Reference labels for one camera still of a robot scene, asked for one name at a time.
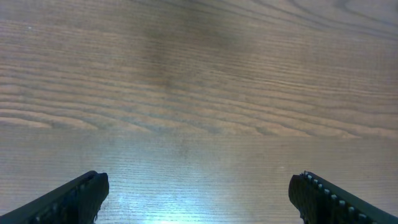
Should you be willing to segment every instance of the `wood grain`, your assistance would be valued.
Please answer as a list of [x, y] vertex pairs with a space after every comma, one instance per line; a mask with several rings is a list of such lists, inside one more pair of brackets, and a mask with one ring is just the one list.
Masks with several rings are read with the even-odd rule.
[[0, 2], [0, 123], [398, 137], [397, 3]]
[[1, 131], [0, 214], [94, 169], [100, 224], [302, 223], [287, 189], [306, 169], [398, 215], [397, 141]]

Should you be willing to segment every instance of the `wooden table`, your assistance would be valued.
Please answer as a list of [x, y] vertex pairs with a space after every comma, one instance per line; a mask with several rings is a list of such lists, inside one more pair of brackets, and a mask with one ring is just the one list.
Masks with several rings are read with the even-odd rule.
[[0, 215], [97, 170], [97, 223], [300, 223], [304, 169], [398, 215], [396, 4], [1, 1]]

